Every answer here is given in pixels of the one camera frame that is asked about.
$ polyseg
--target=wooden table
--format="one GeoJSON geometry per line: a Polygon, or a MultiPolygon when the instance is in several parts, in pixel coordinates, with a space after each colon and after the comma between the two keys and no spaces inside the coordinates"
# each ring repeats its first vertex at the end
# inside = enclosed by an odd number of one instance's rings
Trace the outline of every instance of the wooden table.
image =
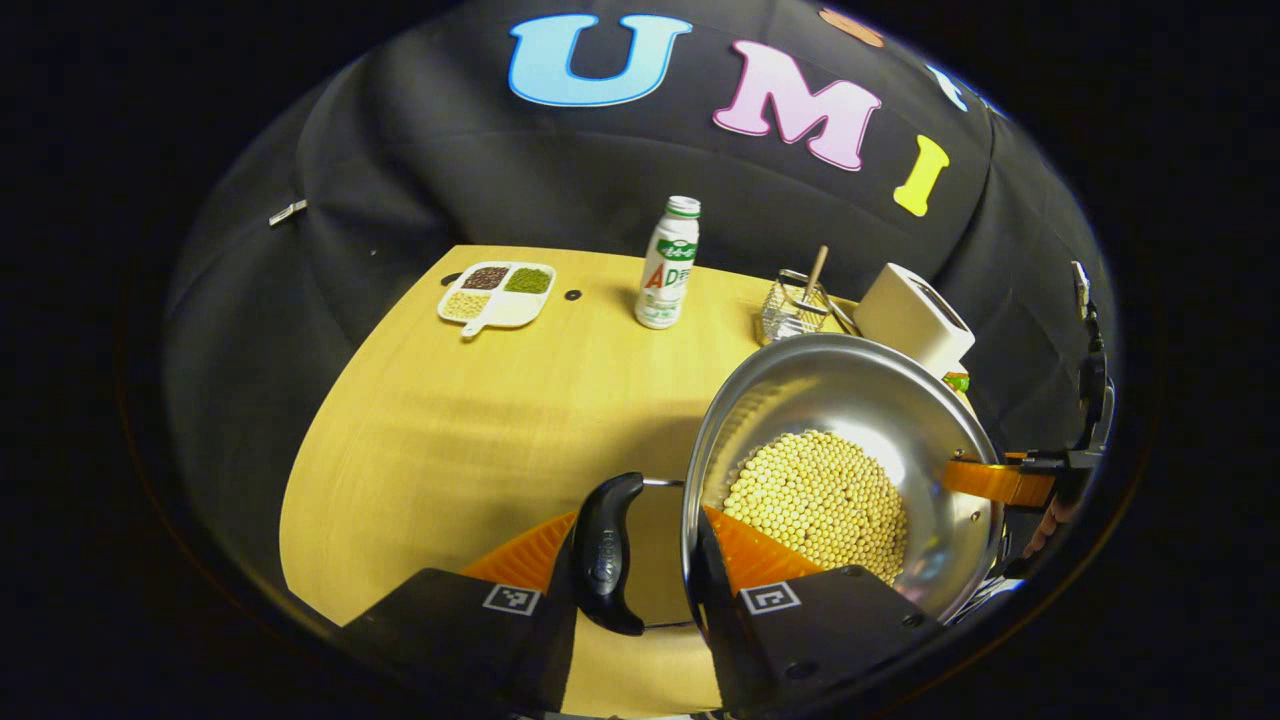
{"type": "MultiPolygon", "coordinates": [[[[653,331],[631,311],[641,272],[641,258],[570,250],[460,245],[442,258],[356,351],[302,442],[280,512],[289,589],[342,625],[422,568],[457,571],[576,510],[607,478],[682,479],[712,397],[760,347],[772,281],[696,268],[680,322],[653,331]],[[436,316],[440,281],[486,260],[547,263],[556,286],[531,324],[463,341],[436,316]]],[[[627,520],[627,598],[650,624],[689,620],[680,500],[649,488],[627,520]]],[[[719,702],[695,628],[628,638],[579,614],[564,712],[719,702]]]]}

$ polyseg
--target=bottle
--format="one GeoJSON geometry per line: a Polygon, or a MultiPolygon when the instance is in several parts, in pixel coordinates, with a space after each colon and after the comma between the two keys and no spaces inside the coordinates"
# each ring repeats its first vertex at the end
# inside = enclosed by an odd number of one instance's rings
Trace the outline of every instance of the bottle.
{"type": "Polygon", "coordinates": [[[646,328],[660,331],[676,324],[680,306],[689,288],[689,273],[698,254],[698,217],[701,202],[692,197],[672,195],[666,213],[649,238],[636,299],[636,320],[646,328]]]}

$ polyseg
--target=letter m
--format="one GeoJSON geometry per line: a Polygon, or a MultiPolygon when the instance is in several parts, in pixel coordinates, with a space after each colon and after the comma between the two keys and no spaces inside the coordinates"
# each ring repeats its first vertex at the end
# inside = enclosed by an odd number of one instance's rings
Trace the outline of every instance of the letter m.
{"type": "Polygon", "coordinates": [[[845,170],[863,167],[858,151],[872,111],[881,106],[879,97],[846,79],[810,94],[791,55],[749,40],[733,42],[733,50],[744,58],[742,79],[733,102],[712,115],[716,124],[742,135],[769,135],[764,105],[772,100],[785,142],[792,143],[826,122],[822,132],[809,140],[809,151],[845,170]]]}

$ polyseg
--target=blue letter u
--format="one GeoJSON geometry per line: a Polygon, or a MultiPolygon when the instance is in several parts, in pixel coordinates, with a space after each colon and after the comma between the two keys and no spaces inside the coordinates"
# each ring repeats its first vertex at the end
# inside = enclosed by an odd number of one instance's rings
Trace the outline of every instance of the blue letter u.
{"type": "Polygon", "coordinates": [[[604,79],[577,77],[568,69],[577,35],[598,22],[595,15],[552,15],[511,28],[520,38],[511,56],[511,91],[530,102],[562,108],[639,100],[662,85],[676,36],[694,29],[675,18],[627,15],[621,24],[634,37],[626,69],[604,79]]]}

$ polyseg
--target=metal bowl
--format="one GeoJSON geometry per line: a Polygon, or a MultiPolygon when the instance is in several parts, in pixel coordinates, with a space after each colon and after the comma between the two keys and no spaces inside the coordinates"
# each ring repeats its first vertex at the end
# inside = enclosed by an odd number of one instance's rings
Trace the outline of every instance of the metal bowl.
{"type": "Polygon", "coordinates": [[[987,433],[938,378],[869,340],[815,333],[746,359],[703,419],[685,484],[681,564],[690,592],[699,506],[723,507],[740,460],[782,433],[835,432],[860,445],[902,496],[908,547],[893,588],[946,623],[996,560],[1004,506],[940,486],[956,450],[997,462],[987,433]]]}

